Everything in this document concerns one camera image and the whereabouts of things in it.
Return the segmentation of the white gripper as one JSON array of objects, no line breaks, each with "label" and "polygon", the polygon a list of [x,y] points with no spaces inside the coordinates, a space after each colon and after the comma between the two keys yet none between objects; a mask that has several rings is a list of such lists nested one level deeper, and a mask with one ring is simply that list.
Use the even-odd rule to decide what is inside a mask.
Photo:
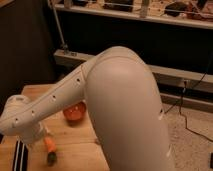
[{"label": "white gripper", "polygon": [[40,139],[42,139],[46,134],[47,134],[47,130],[45,126],[41,122],[39,122],[26,128],[20,134],[20,140],[24,144],[33,144],[39,141]]}]

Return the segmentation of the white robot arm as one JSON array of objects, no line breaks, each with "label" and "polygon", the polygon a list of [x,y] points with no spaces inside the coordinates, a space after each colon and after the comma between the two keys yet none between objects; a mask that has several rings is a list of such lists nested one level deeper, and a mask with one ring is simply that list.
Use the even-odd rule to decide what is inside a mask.
[{"label": "white robot arm", "polygon": [[8,98],[0,134],[31,144],[41,121],[85,101],[110,171],[175,171],[156,80],[133,50],[114,46],[80,64],[34,101]]}]

